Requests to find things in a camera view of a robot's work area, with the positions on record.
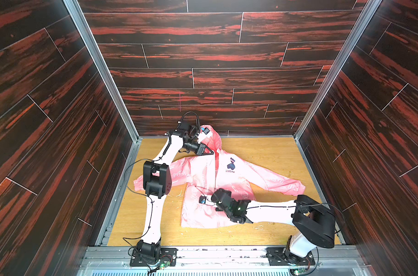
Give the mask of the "pink hooded jacket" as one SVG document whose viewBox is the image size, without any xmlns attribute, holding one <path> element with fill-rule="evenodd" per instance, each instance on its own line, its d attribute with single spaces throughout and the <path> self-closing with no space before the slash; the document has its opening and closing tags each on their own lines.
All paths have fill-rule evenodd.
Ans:
<svg viewBox="0 0 418 276">
<path fill-rule="evenodd" d="M 245 216 L 251 223 L 275 222 L 291 225 L 291 216 L 295 211 L 294 201 L 257 202 L 251 185 L 290 196 L 303 194 L 304 185 L 299 180 L 287 178 L 226 152 L 222 149 L 219 134 L 210 125 L 206 128 L 209 129 L 209 134 L 200 134 L 199 141 L 213 150 L 213 155 L 190 156 L 175 161 L 174 157 L 183 141 L 181 138 L 173 138 L 172 144 L 165 144 L 155 158 L 158 163 L 169 165 L 172 186 L 187 185 L 182 204 L 181 226 L 220 228 L 238 224 L 239 220 L 231 221 L 225 212 L 199 203 L 200 196 L 210 197 L 218 189 L 230 191 L 235 200 L 250 200 Z"/>
</svg>

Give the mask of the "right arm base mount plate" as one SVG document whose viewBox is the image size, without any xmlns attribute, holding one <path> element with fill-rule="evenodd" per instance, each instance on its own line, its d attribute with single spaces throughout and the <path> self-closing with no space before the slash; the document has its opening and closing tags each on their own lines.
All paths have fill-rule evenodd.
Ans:
<svg viewBox="0 0 418 276">
<path fill-rule="evenodd" d="M 286 254 L 285 247 L 268 247 L 266 255 L 270 266 L 312 266 L 316 265 L 312 252 L 306 257 Z"/>
</svg>

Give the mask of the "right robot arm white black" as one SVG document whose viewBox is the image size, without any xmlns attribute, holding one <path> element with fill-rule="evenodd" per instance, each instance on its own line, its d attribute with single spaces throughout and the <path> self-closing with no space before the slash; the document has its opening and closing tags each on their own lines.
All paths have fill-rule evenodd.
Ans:
<svg viewBox="0 0 418 276">
<path fill-rule="evenodd" d="M 335 212 L 307 195 L 287 202 L 258 202 L 234 200 L 229 190 L 218 189 L 211 201 L 234 223 L 271 222 L 296 227 L 298 232 L 288 239 L 283 251 L 283 260 L 290 264 L 302 263 L 317 247 L 334 247 Z"/>
</svg>

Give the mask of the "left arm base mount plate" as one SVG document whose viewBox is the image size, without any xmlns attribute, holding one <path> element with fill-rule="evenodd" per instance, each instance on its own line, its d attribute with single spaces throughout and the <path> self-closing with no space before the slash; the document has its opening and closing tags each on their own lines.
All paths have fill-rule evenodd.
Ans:
<svg viewBox="0 0 418 276">
<path fill-rule="evenodd" d="M 156 253 L 141 253 L 134 248 L 131 250 L 130 267 L 174 267 L 177 261 L 178 249 L 161 247 Z"/>
</svg>

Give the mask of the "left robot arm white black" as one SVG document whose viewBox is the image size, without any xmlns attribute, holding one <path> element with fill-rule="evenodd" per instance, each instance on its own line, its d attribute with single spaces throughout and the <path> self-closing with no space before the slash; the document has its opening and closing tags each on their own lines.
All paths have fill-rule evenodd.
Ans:
<svg viewBox="0 0 418 276">
<path fill-rule="evenodd" d="M 166 132 L 167 141 L 152 161 L 143 165 L 143 189 L 147 200 L 147 214 L 143 234 L 137 242 L 134 253 L 149 265 L 161 259 L 161 218 L 166 196 L 172 188 L 170 165 L 177 153 L 184 149 L 197 156 L 213 155 L 203 140 L 211 136 L 207 127 L 193 126 L 179 121 L 178 126 Z"/>
</svg>

